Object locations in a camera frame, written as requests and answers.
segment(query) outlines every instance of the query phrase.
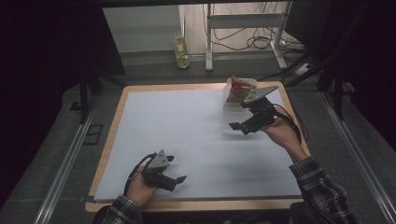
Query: person's left hand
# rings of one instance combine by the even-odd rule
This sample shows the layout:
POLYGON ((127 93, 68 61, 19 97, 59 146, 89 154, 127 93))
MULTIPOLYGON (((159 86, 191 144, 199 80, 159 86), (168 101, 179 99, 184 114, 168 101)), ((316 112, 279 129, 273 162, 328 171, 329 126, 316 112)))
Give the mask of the person's left hand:
POLYGON ((132 182, 129 185, 128 192, 126 194, 126 197, 134 203, 137 203, 139 207, 148 203, 158 189, 156 187, 146 185, 141 174, 143 168, 143 166, 140 166, 134 177, 132 177, 132 182))

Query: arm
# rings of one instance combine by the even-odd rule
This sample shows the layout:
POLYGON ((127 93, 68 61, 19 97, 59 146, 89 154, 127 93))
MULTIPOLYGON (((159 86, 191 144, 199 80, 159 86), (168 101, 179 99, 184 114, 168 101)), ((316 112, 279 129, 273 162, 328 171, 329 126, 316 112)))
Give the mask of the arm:
POLYGON ((263 127, 262 131, 278 145, 285 148, 293 161, 290 167, 304 200, 320 223, 356 223, 347 207, 347 193, 333 182, 313 157, 308 157, 296 134, 283 119, 263 127))
POLYGON ((142 223, 140 207, 144 206, 152 198, 157 188, 147 186, 141 174, 143 167, 138 169, 126 196, 120 195, 108 208, 103 224, 135 224, 142 223))

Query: white wall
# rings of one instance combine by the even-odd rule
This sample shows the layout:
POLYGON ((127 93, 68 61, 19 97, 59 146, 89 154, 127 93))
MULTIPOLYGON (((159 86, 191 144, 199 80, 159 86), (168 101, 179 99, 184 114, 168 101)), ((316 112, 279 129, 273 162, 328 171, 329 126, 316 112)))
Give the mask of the white wall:
POLYGON ((104 8, 119 53, 169 50, 180 29, 179 6, 104 8))

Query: white desk frame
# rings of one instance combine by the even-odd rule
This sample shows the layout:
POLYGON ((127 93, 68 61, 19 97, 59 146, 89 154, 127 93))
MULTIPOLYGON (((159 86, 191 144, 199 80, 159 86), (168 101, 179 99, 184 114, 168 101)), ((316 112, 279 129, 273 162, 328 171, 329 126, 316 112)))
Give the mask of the white desk frame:
POLYGON ((257 28, 257 27, 277 27, 275 40, 271 40, 271 48, 276 56, 280 69, 286 69, 287 65, 279 50, 280 37, 285 28, 291 2, 288 2, 282 13, 266 14, 239 14, 239 15, 212 15, 211 4, 207 4, 206 13, 206 71, 213 70, 213 50, 212 50, 212 30, 213 29, 233 29, 233 28, 257 28))

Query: plaid sleeve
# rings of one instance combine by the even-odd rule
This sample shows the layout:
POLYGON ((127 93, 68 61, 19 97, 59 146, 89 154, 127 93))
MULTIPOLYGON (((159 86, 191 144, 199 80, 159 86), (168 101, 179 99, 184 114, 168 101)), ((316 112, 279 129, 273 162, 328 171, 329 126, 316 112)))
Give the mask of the plaid sleeve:
POLYGON ((108 208, 106 219, 103 221, 105 224, 133 224, 138 223, 139 207, 120 195, 117 200, 108 208))
POLYGON ((294 163, 290 169, 316 217, 325 223, 357 223, 347 207, 347 192, 330 179, 313 157, 294 163))

